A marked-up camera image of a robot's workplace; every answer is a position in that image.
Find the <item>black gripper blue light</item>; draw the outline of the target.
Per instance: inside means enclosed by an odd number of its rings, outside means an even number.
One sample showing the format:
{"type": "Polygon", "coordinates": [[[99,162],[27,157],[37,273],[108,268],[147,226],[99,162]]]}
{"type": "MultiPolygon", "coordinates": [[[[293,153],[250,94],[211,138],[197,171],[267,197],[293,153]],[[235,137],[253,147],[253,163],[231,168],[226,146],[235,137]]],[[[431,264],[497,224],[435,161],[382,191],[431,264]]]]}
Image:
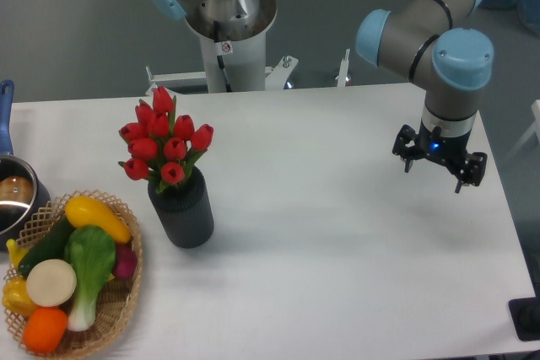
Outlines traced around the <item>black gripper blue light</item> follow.
{"type": "Polygon", "coordinates": [[[455,193],[459,194],[464,186],[480,186],[487,167],[486,153],[467,152],[473,123],[473,118],[464,121],[423,118],[419,133],[403,125],[392,153],[404,162],[405,173],[420,159],[446,167],[456,177],[455,193]]]}

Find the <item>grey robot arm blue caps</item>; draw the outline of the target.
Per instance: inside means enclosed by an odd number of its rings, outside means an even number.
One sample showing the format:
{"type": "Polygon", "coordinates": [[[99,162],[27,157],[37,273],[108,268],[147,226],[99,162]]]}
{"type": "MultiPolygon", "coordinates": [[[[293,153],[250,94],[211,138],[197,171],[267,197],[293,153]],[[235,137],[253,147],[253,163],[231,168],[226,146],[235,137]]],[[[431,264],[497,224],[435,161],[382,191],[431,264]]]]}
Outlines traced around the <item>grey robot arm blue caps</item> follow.
{"type": "MultiPolygon", "coordinates": [[[[276,0],[151,0],[169,19],[198,36],[212,93],[280,89],[286,67],[266,69],[266,33],[276,0]]],[[[494,48],[460,27],[482,0],[412,0],[400,13],[377,9],[362,21],[355,49],[367,62],[404,77],[426,93],[419,129],[404,126],[393,153],[407,166],[426,159],[444,166],[458,185],[479,185],[485,153],[467,142],[490,80],[494,48]]]]}

